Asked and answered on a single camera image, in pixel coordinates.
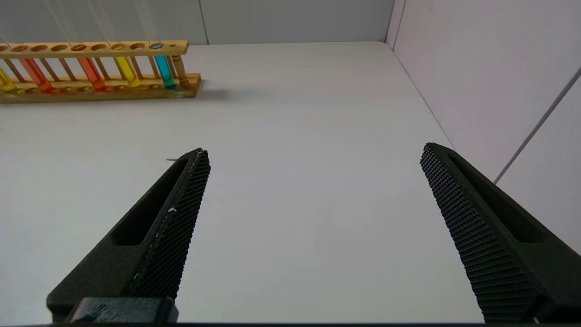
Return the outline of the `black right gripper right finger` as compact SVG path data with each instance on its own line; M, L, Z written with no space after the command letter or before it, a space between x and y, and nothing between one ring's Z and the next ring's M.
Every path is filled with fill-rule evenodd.
M579 323L581 257L457 152L420 166L486 323Z

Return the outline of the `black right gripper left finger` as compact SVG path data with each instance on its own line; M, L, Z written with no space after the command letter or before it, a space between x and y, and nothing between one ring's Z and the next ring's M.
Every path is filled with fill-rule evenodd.
M178 158L48 294L52 318L87 297L176 299L210 171L206 150Z

